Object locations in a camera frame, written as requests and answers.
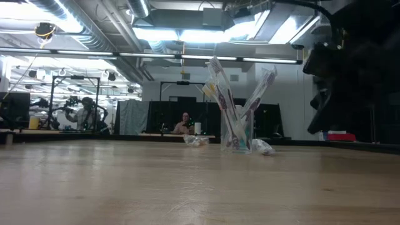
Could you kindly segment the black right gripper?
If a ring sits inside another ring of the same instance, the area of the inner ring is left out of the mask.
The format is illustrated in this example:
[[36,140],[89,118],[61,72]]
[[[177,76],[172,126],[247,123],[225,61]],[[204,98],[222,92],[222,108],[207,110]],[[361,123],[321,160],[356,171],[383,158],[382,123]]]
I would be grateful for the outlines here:
[[357,138],[372,138],[379,134],[385,95],[400,86],[400,18],[349,18],[341,26],[340,73],[336,82],[313,77],[316,113],[307,131],[328,131],[337,122]]

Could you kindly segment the purple white toothbrush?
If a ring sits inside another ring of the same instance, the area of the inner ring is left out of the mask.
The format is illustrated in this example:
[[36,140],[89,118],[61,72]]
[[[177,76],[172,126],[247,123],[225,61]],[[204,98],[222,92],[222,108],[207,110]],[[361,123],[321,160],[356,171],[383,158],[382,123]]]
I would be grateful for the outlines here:
[[222,115],[227,124],[230,139],[230,147],[240,150],[241,138],[246,138],[243,125],[240,121],[238,110],[234,105],[233,95],[228,76],[224,72],[221,63],[216,56],[209,60],[209,71],[211,73],[212,85],[216,93],[217,102],[221,107]]
[[[247,100],[243,107],[245,114],[248,114],[250,110],[253,110],[253,112],[256,111],[256,109],[261,104],[261,98],[263,97],[266,90],[273,84],[277,75],[278,73],[276,67],[273,67],[272,70],[262,68],[261,79],[259,80],[254,92],[251,94],[250,98]],[[244,137],[240,136],[240,138],[246,140],[246,135],[244,134]]]

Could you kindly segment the clear plastic packet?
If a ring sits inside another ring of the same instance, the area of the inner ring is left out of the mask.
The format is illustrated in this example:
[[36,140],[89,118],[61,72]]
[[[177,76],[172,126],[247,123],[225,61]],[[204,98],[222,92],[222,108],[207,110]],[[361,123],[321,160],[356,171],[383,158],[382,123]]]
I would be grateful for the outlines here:
[[209,144],[209,138],[204,136],[192,136],[185,134],[183,139],[184,142],[191,147],[199,147]]
[[261,139],[253,139],[251,144],[251,150],[254,153],[261,153],[263,155],[272,155],[276,151],[266,141]]

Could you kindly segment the clear acrylic holder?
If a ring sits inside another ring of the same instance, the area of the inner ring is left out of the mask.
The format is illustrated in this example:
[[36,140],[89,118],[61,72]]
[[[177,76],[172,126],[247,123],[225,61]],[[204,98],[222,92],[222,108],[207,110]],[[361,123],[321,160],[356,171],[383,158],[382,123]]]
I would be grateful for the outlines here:
[[251,154],[255,151],[253,146],[254,111],[244,112],[238,106],[242,127],[231,125],[226,113],[221,113],[221,151],[225,153]]

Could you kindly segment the red box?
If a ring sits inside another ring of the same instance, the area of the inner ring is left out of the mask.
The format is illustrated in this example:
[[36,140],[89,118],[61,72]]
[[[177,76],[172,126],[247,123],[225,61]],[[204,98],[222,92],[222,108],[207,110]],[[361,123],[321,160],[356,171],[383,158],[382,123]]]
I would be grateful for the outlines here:
[[357,141],[356,136],[351,133],[346,133],[346,134],[328,133],[327,140],[328,141],[348,141],[348,142]]

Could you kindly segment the gray ceiling box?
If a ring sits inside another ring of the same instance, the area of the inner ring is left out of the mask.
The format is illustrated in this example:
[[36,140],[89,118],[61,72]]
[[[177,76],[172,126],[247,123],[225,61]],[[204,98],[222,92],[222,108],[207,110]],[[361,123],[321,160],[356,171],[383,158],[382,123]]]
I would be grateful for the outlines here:
[[202,25],[221,27],[223,23],[223,12],[216,8],[203,8]]

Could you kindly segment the person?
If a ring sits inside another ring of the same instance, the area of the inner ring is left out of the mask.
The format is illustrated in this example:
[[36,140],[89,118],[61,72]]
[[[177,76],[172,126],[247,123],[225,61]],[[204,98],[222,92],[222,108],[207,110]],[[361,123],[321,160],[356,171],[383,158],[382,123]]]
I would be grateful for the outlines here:
[[189,123],[189,114],[184,112],[182,114],[182,121],[177,123],[174,130],[174,134],[194,134],[194,125]]
[[96,132],[107,132],[108,126],[104,122],[104,118],[100,115],[100,110],[92,98],[84,97],[81,99],[82,108],[73,116],[70,115],[71,110],[65,111],[65,118],[76,123],[78,131],[96,130]]

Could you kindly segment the black partition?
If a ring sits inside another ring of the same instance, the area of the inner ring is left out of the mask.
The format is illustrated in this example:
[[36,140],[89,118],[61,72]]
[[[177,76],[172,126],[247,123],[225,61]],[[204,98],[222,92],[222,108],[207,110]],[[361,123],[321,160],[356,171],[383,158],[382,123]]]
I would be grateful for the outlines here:
[[[193,122],[201,123],[202,132],[216,137],[221,133],[221,112],[215,102],[153,101],[149,106],[147,133],[158,133],[162,128],[171,132],[182,121],[184,113]],[[254,131],[257,138],[283,136],[281,110],[278,104],[260,104],[254,112]]]

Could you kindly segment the gray cloth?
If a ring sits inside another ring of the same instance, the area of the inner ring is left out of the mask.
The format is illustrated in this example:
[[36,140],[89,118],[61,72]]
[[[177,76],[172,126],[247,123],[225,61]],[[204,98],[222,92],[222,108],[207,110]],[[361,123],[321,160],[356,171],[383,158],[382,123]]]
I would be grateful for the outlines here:
[[117,103],[114,133],[119,135],[139,135],[147,128],[148,101],[130,99]]

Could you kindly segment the long linear ceiling light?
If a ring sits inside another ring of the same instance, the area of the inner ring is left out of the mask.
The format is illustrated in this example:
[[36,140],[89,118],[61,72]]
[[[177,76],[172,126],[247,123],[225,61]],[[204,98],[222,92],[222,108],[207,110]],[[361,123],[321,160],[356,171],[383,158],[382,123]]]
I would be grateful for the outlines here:
[[[50,54],[50,55],[66,55],[66,56],[87,56],[105,59],[114,59],[120,57],[126,58],[155,58],[155,59],[193,59],[193,60],[210,60],[213,56],[193,55],[193,54],[157,54],[157,53],[137,53],[137,52],[101,52],[101,51],[77,51],[77,50],[60,50],[60,49],[32,49],[32,48],[16,48],[16,47],[0,47],[0,53],[4,54]],[[257,57],[232,57],[232,56],[216,56],[220,61],[244,62],[244,63],[266,63],[266,64],[297,64],[303,63],[300,59],[273,59],[273,58],[257,58]]]

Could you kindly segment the black monitor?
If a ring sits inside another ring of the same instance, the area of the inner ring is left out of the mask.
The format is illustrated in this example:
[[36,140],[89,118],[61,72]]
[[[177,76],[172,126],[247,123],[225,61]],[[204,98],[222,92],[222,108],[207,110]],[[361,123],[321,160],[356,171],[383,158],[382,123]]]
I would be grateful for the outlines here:
[[0,92],[0,129],[28,128],[30,103],[28,92]]

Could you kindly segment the thin black frame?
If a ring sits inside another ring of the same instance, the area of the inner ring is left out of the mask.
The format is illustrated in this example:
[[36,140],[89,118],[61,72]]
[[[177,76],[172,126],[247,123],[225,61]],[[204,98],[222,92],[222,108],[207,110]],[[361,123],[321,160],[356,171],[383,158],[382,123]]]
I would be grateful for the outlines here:
[[160,85],[159,85],[159,101],[162,101],[162,95],[163,92],[167,89],[167,87],[165,89],[163,89],[163,85],[164,84],[176,84],[178,86],[188,86],[188,85],[195,85],[196,88],[200,91],[200,93],[202,94],[202,101],[205,102],[205,93],[202,91],[201,88],[197,87],[197,85],[201,85],[202,87],[204,87],[206,85],[205,82],[189,82],[189,81],[176,81],[176,82],[172,82],[172,81],[161,81]]

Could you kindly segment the silver ventilation duct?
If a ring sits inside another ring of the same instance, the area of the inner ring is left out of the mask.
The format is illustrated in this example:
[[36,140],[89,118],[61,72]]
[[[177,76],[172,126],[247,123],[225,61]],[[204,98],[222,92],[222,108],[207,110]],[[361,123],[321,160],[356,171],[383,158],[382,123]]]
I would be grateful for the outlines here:
[[[98,25],[88,16],[75,0],[26,0],[45,13],[49,13],[72,26],[76,26],[75,39],[90,51],[117,52],[118,48],[106,37]],[[108,63],[128,80],[137,83],[153,77],[140,66],[138,59],[108,59]]]

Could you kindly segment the black metal frame rig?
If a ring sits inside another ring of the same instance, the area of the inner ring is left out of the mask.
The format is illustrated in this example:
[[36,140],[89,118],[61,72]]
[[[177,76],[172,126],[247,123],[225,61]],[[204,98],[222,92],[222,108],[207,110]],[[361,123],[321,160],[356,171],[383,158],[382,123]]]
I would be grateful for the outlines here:
[[50,98],[49,98],[49,111],[47,113],[47,130],[50,130],[52,128],[52,121],[53,121],[53,98],[54,98],[54,89],[56,86],[59,85],[59,83],[56,84],[56,79],[60,79],[61,81],[64,81],[65,79],[71,79],[71,80],[85,80],[88,79],[90,81],[96,80],[97,84],[93,84],[93,86],[96,88],[96,98],[95,98],[95,113],[94,113],[94,118],[93,118],[93,130],[92,133],[96,132],[97,129],[97,112],[98,112],[98,100],[99,100],[99,90],[100,90],[100,82],[101,79],[99,77],[88,77],[88,76],[83,76],[83,75],[71,75],[71,76],[53,76],[52,77],[52,83],[51,83],[51,93],[50,93]]

